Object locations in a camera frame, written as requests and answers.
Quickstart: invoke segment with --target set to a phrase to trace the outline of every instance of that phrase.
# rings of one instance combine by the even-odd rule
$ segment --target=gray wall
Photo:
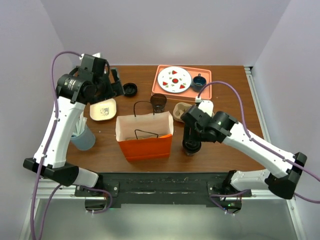
[[[41,0],[65,49],[113,65],[253,66],[290,0]]]
[[[1,1],[0,39],[0,239],[16,240],[35,181],[23,160],[44,136],[53,107],[50,62],[63,47],[38,0]],[[70,67],[62,57],[55,73]]]
[[[253,73],[274,144],[308,156],[320,175],[320,1],[292,0]],[[320,184],[304,173],[297,193],[320,200]],[[319,239],[320,206],[297,200],[309,240]]]

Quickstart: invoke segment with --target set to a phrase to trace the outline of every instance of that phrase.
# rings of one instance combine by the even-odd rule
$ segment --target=black cup lid
[[[137,94],[138,92],[138,87],[137,85],[135,85],[132,82],[126,83],[125,85],[123,85],[123,89],[124,89],[124,95],[126,97],[133,97]]]

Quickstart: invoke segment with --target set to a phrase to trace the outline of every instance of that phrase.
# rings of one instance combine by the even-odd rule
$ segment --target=small white bowl
[[[117,105],[113,98],[90,105],[90,117],[95,121],[110,120],[116,113]]]

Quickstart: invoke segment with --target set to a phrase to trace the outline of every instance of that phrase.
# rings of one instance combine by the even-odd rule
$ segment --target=paper bag handle
[[[135,129],[135,130],[134,130],[134,135],[135,135],[136,139],[138,139],[137,131],[139,131],[139,132],[143,132],[143,133],[147,133],[147,134],[153,134],[153,135],[156,135],[156,138],[158,138],[158,137],[159,137],[159,134],[157,134],[157,133],[149,132],[149,131],[143,131],[143,130],[140,130],[140,129]]]
[[[137,102],[135,102],[134,105],[133,105],[133,114],[134,114],[135,117],[137,116],[136,115],[136,104],[137,103],[150,103],[152,105],[152,103],[149,102],[149,101],[137,101]],[[152,106],[152,111],[153,111],[153,115],[155,115],[155,110],[154,110],[153,106]]]

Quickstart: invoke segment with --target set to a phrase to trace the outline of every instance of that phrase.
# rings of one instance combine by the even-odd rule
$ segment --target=gray floor
[[[44,204],[42,200],[38,213],[42,213]],[[202,205],[137,204],[112,208],[92,217],[86,213],[82,199],[54,199],[47,212],[42,239],[296,240],[297,237],[285,200],[244,200],[235,217]]]

